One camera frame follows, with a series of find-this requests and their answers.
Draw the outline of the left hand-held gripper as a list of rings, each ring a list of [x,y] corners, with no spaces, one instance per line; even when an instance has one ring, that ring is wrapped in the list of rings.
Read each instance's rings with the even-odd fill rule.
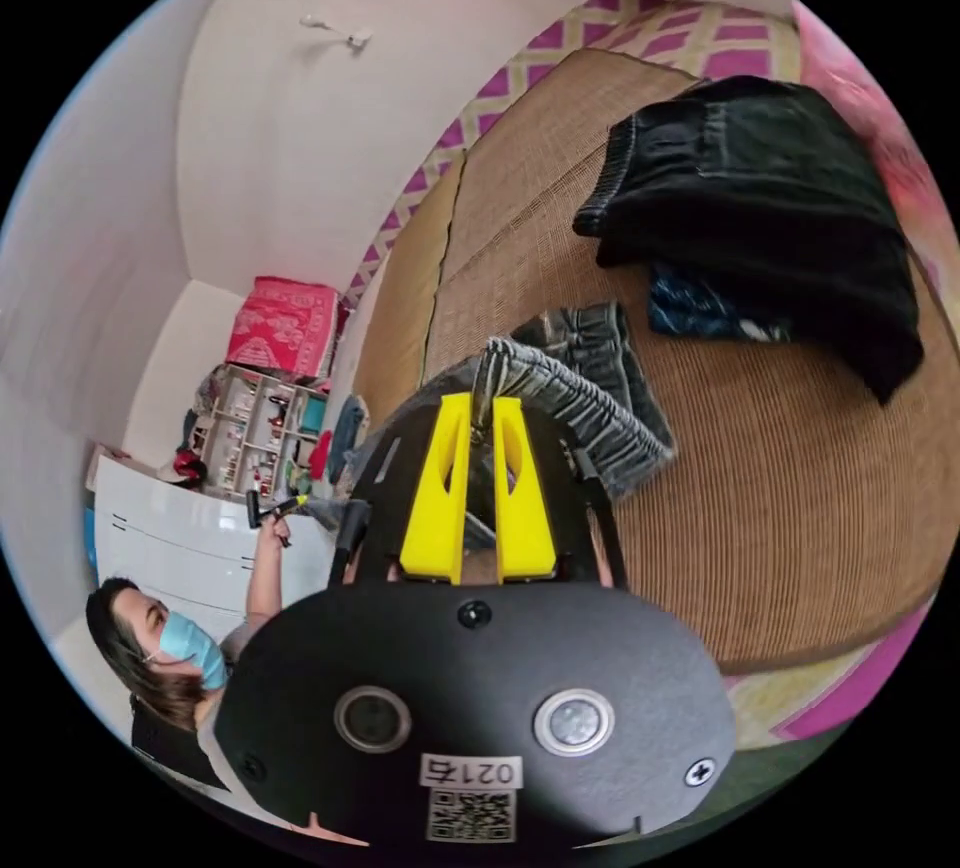
[[[298,494],[287,498],[277,506],[272,503],[262,503],[257,490],[248,490],[245,493],[248,527],[250,529],[259,529],[266,519],[279,519],[282,516],[282,511],[297,511],[303,508],[308,501],[308,495]]]

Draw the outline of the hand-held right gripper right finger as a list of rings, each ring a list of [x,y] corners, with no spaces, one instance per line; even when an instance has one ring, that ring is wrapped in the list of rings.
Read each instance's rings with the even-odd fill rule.
[[[521,401],[497,398],[492,415],[498,579],[549,579],[557,555]]]

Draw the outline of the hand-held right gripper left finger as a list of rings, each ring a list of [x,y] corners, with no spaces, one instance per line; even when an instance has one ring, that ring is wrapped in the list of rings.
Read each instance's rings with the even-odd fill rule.
[[[399,555],[409,578],[461,580],[471,406],[469,393],[447,394],[433,416]]]

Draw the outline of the person's right hand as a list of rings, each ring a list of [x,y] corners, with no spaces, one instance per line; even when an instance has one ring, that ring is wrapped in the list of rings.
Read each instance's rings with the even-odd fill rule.
[[[368,847],[369,843],[357,838],[353,838],[341,833],[337,833],[327,828],[324,828],[317,820],[316,814],[311,813],[308,819],[308,823],[305,826],[296,825],[291,823],[289,825],[292,831],[298,832],[300,834],[305,834],[313,837],[320,838],[324,841],[341,843],[345,845],[352,845],[356,847]]]

